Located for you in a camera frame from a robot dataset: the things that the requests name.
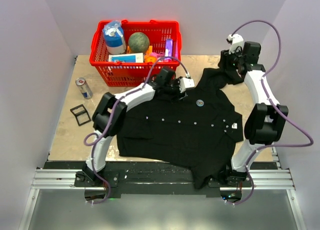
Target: wooden table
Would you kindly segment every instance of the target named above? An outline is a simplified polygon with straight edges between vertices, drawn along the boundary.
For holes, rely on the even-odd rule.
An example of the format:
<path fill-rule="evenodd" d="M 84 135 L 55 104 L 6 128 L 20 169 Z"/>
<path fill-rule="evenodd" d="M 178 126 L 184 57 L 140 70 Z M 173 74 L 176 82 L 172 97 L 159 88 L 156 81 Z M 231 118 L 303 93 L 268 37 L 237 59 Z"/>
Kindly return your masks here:
<path fill-rule="evenodd" d="M 190 72 L 191 77 L 194 79 L 196 84 L 201 78 L 203 69 L 208 67 L 217 68 L 219 59 L 220 57 L 216 55 L 183 55 L 181 57 L 182 62 Z M 180 66 L 176 71 L 176 75 L 184 76 L 184 71 Z M 93 97 L 91 99 L 84 99 L 78 90 L 75 80 L 79 77 L 84 77 L 87 80 L 93 92 Z M 131 88 L 108 87 L 100 77 L 96 68 L 90 65 L 89 56 L 79 55 L 74 65 L 73 74 L 65 97 L 64 106 L 60 115 L 48 160 L 85 160 L 90 154 L 91 148 L 85 146 L 83 144 L 83 140 L 87 134 L 94 130 L 92 127 L 93 123 L 90 122 L 79 127 L 74 115 L 70 112 L 70 109 L 83 104 L 88 110 L 90 116 L 92 116 L 104 93 L 122 93 L 129 89 Z M 238 85 L 227 85 L 222 90 L 227 95 L 230 102 L 235 106 L 236 112 L 242 114 L 244 126 L 254 106 L 247 86 L 244 83 Z M 242 143 L 237 143 L 235 153 L 239 150 L 241 144 Z M 149 159 L 142 158 L 120 157 L 116 138 L 113 138 L 113 141 L 111 142 L 106 160 L 150 161 Z M 256 161 L 272 162 L 273 158 L 270 149 L 264 150 L 257 157 Z"/>

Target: gray wall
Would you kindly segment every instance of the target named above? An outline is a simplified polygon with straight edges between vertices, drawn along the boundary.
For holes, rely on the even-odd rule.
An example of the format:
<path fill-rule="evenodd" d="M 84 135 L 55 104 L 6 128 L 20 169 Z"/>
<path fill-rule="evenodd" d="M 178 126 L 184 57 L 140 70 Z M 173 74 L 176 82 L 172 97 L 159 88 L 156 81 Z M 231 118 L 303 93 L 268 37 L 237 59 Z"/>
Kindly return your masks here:
<path fill-rule="evenodd" d="M 45 0 L 0 0 L 0 229 L 16 230 L 73 65 Z"/>
<path fill-rule="evenodd" d="M 308 148 L 278 149 L 284 167 L 290 167 L 298 201 L 309 230 L 320 229 L 320 102 L 319 102 L 319 0 L 286 0 L 274 25 L 283 42 L 282 56 L 268 80 L 278 100 L 289 107 L 289 116 L 315 138 Z M 263 41 L 261 63 L 270 67 L 277 52 L 277 39 L 269 31 Z M 298 130 L 286 124 L 282 143 L 306 143 Z"/>
<path fill-rule="evenodd" d="M 219 54 L 226 37 L 255 18 L 274 21 L 285 0 L 46 0 L 73 54 L 90 54 L 97 23 L 104 19 L 179 21 L 183 54 Z M 244 37 L 261 42 L 268 27 Z"/>

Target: purple object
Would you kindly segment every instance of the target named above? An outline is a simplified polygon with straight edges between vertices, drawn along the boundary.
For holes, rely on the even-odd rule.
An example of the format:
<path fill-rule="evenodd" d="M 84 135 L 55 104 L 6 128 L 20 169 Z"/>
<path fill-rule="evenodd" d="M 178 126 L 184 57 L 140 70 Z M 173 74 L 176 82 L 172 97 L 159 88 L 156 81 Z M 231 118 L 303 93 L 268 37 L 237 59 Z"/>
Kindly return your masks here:
<path fill-rule="evenodd" d="M 174 45 L 174 41 L 172 39 L 165 40 L 165 56 L 172 56 L 172 47 Z"/>

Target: red plastic basket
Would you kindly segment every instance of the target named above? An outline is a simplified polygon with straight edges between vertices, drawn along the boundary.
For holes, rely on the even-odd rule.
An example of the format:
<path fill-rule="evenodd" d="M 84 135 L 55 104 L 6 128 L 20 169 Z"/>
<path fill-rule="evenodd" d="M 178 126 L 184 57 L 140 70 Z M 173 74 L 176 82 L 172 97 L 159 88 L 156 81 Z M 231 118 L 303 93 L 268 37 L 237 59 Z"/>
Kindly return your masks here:
<path fill-rule="evenodd" d="M 91 44 L 90 64 L 96 67 L 108 86 L 138 86 L 145 81 L 152 64 L 108 62 L 109 54 L 102 29 L 109 22 L 111 20 L 101 21 L 98 24 Z M 153 46 L 152 51 L 156 53 L 165 51 L 167 38 L 173 39 L 172 55 L 181 60 L 182 39 L 178 22 L 157 20 L 150 20 L 150 22 L 129 22 L 122 20 L 121 24 L 126 43 L 128 43 L 131 34 L 143 32 L 148 36 L 150 45 Z M 154 67 L 152 74 L 158 74 L 164 66 L 170 67 L 175 71 L 179 63 L 177 61 L 160 62 Z"/>

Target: soda can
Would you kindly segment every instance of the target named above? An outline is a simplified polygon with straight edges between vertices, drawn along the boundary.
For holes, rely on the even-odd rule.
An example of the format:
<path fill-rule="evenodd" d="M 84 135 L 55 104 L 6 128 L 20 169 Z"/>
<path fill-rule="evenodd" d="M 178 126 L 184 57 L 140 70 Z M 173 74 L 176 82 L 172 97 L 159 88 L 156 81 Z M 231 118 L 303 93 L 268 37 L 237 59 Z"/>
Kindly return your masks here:
<path fill-rule="evenodd" d="M 75 81 L 75 84 L 78 86 L 81 94 L 86 99 L 90 99 L 92 97 L 92 91 L 89 88 L 88 83 L 86 82 L 85 78 L 78 78 Z"/>

